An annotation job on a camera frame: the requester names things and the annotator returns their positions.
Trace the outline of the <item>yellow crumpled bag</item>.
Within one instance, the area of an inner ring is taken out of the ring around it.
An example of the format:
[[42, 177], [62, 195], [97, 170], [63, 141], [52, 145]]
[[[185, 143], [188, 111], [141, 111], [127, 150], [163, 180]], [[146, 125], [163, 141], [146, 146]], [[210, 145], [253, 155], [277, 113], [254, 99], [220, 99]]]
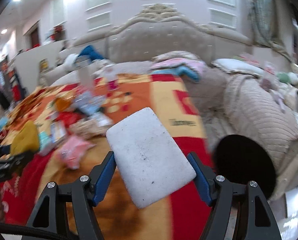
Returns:
[[29, 120], [14, 137], [10, 148], [10, 154], [14, 156], [26, 151], [36, 153], [39, 151], [39, 147], [39, 133], [37, 126], [33, 121]]

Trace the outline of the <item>pink blue folded blanket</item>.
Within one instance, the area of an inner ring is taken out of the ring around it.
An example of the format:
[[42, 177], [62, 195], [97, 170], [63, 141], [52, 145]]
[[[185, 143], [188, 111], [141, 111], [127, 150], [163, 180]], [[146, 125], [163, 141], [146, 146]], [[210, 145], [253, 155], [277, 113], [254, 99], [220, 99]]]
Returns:
[[192, 82], [199, 82], [207, 64], [197, 55], [188, 51], [170, 51], [152, 58], [151, 74], [171, 74], [185, 77]]

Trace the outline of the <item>white pillow with trim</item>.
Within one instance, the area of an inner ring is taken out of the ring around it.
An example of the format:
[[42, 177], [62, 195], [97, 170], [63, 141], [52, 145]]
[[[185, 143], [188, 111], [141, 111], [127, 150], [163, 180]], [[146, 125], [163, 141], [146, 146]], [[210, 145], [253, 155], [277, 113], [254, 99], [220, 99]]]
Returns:
[[236, 59], [216, 59], [211, 64], [227, 74], [248, 74], [255, 77], [261, 77], [264, 74], [263, 69]]

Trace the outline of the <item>green patterned curtain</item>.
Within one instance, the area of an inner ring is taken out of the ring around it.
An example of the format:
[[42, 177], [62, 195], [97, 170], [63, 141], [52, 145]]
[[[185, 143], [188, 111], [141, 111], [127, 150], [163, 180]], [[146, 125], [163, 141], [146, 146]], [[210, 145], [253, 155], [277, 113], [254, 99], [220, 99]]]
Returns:
[[275, 0], [248, 0], [248, 17], [254, 43], [260, 47], [271, 48], [291, 61], [291, 56], [280, 38]]

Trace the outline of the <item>white foam block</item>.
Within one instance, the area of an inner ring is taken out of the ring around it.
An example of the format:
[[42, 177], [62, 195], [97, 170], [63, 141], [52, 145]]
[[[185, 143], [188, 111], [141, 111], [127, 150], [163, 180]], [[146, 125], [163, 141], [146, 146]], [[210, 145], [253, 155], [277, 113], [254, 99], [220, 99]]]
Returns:
[[124, 118], [106, 132], [120, 176], [139, 209], [192, 181], [196, 172], [149, 107]]

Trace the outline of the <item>black round trash bin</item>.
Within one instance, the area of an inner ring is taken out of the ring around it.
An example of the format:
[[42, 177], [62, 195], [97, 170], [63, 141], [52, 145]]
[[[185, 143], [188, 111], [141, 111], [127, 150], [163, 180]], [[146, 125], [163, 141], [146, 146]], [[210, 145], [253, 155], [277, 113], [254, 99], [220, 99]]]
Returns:
[[255, 181], [266, 199], [277, 183], [274, 164], [266, 150], [252, 139], [231, 134], [223, 137], [212, 153], [214, 170], [232, 183]]

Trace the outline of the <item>beige tufted sofa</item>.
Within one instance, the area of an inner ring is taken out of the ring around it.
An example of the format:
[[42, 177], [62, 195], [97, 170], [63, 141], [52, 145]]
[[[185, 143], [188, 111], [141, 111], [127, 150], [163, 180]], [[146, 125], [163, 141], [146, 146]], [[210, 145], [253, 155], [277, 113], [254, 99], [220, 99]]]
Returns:
[[65, 59], [88, 45], [114, 63], [149, 61], [170, 51], [188, 51], [206, 64], [252, 53], [252, 41], [243, 34], [195, 23], [177, 9], [162, 4], [146, 7], [122, 25], [81, 36], [57, 56]]

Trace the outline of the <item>beige quilted sofa cover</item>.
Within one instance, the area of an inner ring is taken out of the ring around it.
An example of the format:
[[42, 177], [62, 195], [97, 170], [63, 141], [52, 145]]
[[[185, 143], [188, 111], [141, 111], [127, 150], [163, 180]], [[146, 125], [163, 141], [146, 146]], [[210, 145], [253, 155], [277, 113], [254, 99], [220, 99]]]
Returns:
[[245, 135], [269, 154], [277, 172], [271, 200], [298, 186], [298, 122], [291, 109], [282, 111], [270, 93], [251, 75], [208, 77], [197, 100], [213, 151], [229, 134]]

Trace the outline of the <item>orange red patterned blanket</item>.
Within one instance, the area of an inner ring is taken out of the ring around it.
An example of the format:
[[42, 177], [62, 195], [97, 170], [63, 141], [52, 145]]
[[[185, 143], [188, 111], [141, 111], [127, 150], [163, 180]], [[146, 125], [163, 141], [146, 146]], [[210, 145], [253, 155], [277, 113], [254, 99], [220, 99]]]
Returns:
[[[10, 113], [8, 134], [3, 144], [10, 144], [29, 120], [40, 131], [50, 132], [53, 100], [77, 91], [75, 81], [62, 86], [36, 88]], [[105, 114], [113, 122], [149, 107], [184, 154], [195, 152], [204, 164], [212, 164], [206, 152], [206, 134], [201, 118], [180, 78], [122, 74], [117, 90], [109, 91], [105, 79], [98, 78], [95, 92], [106, 97], [103, 104]], [[68, 169], [61, 163], [58, 153], [51, 152], [44, 157], [35, 156], [20, 177], [0, 183], [5, 222], [25, 225], [48, 182], [73, 182], [101, 163], [109, 151], [108, 142], [105, 137], [95, 137], [92, 143], [93, 148], [85, 153], [77, 170]], [[193, 183], [144, 209], [138, 209], [119, 173], [114, 174], [104, 200], [94, 209], [105, 239], [199, 239], [210, 211], [200, 200]]]

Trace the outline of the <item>pink snack packet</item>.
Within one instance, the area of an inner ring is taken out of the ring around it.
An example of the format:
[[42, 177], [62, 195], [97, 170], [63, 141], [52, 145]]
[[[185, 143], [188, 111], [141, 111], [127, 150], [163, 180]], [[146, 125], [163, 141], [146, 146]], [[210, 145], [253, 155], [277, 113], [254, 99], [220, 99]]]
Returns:
[[65, 143], [56, 150], [56, 158], [71, 170], [80, 168], [80, 161], [86, 152], [96, 145], [76, 135], [71, 135]]

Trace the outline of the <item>blue garment on sofa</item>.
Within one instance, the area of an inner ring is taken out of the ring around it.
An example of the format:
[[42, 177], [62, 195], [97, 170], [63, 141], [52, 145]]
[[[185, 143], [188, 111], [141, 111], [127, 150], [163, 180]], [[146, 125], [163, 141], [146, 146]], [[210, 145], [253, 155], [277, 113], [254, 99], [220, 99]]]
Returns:
[[105, 59], [92, 45], [86, 46], [78, 55], [80, 56], [87, 56], [90, 61]]

